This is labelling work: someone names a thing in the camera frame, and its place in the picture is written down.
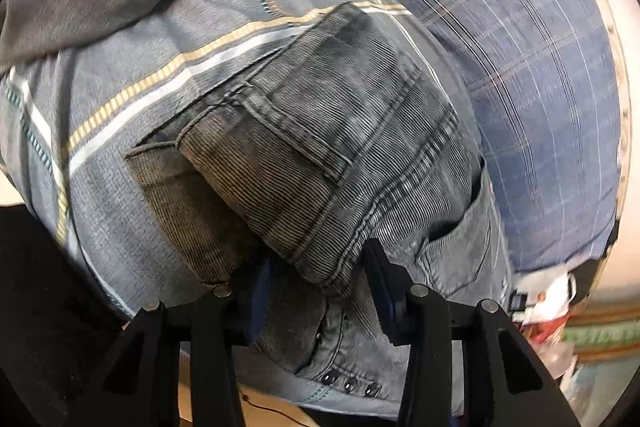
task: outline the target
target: blue plaid shirt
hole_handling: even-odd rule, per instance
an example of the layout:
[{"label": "blue plaid shirt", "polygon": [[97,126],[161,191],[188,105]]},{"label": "blue plaid shirt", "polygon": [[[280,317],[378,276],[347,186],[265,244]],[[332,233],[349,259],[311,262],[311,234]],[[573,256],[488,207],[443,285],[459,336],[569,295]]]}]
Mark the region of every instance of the blue plaid shirt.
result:
[{"label": "blue plaid shirt", "polygon": [[472,99],[514,269],[597,259],[616,209],[620,106],[594,0],[398,0]]}]

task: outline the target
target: black wire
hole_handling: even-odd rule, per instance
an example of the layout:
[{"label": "black wire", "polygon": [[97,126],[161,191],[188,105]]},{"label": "black wire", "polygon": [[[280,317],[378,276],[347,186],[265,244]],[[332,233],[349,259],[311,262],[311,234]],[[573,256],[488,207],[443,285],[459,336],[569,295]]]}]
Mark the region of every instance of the black wire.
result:
[{"label": "black wire", "polygon": [[242,400],[247,402],[251,407],[255,407],[256,409],[262,409],[263,411],[276,412],[278,414],[283,415],[285,418],[289,418],[292,422],[297,423],[298,425],[302,425],[302,427],[311,427],[310,425],[307,425],[306,423],[299,422],[295,418],[292,418],[291,416],[289,416],[286,413],[283,413],[282,411],[278,411],[277,409],[271,409],[270,407],[263,407],[261,405],[256,405],[251,400],[249,400],[249,397],[247,395],[245,395],[244,393],[240,393],[240,395],[242,396]]}]

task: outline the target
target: black mount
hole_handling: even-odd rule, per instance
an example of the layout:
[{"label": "black mount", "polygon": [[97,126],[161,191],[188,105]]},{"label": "black mount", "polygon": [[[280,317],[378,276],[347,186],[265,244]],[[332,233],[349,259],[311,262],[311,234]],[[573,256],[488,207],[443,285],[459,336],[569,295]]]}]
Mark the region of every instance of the black mount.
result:
[{"label": "black mount", "polygon": [[[369,239],[362,262],[382,329],[411,344],[398,427],[448,427],[451,341],[462,341],[465,416],[470,427],[579,427],[569,404],[529,343],[495,301],[446,301],[414,284]],[[66,427],[177,427],[178,358],[191,341],[195,427],[244,427],[231,346],[257,338],[269,296],[265,255],[194,303],[145,305],[108,352]]]}]

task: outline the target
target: fabric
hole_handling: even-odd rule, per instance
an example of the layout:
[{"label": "fabric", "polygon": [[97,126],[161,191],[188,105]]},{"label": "fabric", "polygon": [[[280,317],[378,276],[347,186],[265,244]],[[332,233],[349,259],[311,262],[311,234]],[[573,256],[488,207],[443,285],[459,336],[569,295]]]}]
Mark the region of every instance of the fabric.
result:
[{"label": "fabric", "polygon": [[238,374],[275,363],[294,384],[255,387],[394,415],[408,350],[380,331],[364,240],[450,299],[505,303],[470,100],[395,0],[25,1],[6,0],[0,36],[0,153],[127,314],[193,300],[264,242],[277,291],[262,365]]},{"label": "fabric", "polygon": [[594,0],[399,0],[471,97],[517,271],[598,259],[614,225],[620,107]]}]

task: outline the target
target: metal button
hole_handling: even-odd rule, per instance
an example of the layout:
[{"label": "metal button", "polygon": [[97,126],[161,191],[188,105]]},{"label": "metal button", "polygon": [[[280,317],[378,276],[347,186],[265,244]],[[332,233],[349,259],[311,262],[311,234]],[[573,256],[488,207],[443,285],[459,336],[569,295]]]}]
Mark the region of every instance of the metal button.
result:
[{"label": "metal button", "polygon": [[429,289],[424,284],[414,284],[411,286],[411,293],[416,297],[426,297],[429,295]]},{"label": "metal button", "polygon": [[142,309],[145,312],[154,312],[160,307],[160,301],[158,299],[152,299],[142,304]]},{"label": "metal button", "polygon": [[336,371],[335,369],[332,369],[327,374],[325,374],[324,377],[320,379],[320,382],[324,383],[325,385],[331,385],[336,380],[338,380],[339,376],[340,376],[340,371]]},{"label": "metal button", "polygon": [[358,381],[351,377],[348,378],[347,381],[344,383],[344,392],[345,393],[352,393],[353,390],[356,388],[356,384],[358,383]]},{"label": "metal button", "polygon": [[213,295],[215,295],[216,297],[228,297],[229,295],[231,295],[231,293],[231,286],[228,286],[226,284],[220,284],[213,288]]},{"label": "metal button", "polygon": [[500,308],[498,303],[491,299],[485,299],[480,305],[482,306],[482,309],[488,313],[495,313]]},{"label": "metal button", "polygon": [[378,393],[382,389],[382,386],[376,383],[370,383],[367,388],[364,390],[364,396],[367,398],[375,398],[378,396]]}]

